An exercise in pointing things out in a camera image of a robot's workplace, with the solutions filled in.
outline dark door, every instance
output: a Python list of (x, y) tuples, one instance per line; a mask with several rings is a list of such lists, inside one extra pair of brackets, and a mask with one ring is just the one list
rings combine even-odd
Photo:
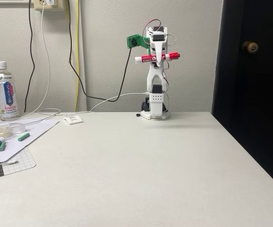
[(213, 114), (273, 178), (273, 1), (225, 3), (222, 23)]

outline red marker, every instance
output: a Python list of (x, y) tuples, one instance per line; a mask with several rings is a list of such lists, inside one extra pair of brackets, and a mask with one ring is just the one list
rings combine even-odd
[[(171, 52), (167, 54), (162, 53), (162, 61), (178, 59), (179, 57), (180, 57), (180, 54), (178, 52)], [(151, 61), (156, 61), (155, 54), (142, 55), (141, 57), (136, 57), (136, 64), (143, 63), (143, 62), (151, 62)]]

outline plastic bottle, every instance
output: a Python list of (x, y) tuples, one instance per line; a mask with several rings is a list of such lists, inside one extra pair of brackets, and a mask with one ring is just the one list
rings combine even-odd
[(0, 119), (5, 121), (19, 116), (14, 77), (7, 71), (6, 61), (0, 61)]

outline brass door knob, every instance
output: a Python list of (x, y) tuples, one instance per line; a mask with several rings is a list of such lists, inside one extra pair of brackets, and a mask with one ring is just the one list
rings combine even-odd
[(248, 53), (256, 53), (258, 51), (258, 45), (257, 43), (246, 41), (242, 45), (242, 50), (246, 51)]

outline wall outlet plate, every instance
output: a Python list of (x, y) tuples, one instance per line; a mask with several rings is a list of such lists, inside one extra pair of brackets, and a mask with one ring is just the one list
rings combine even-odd
[[(45, 4), (44, 10), (45, 11), (66, 11), (67, 6), (65, 0), (55, 0), (57, 1), (57, 5), (48, 5)], [(34, 9), (38, 11), (42, 11), (43, 9), (44, 0), (34, 0)]]

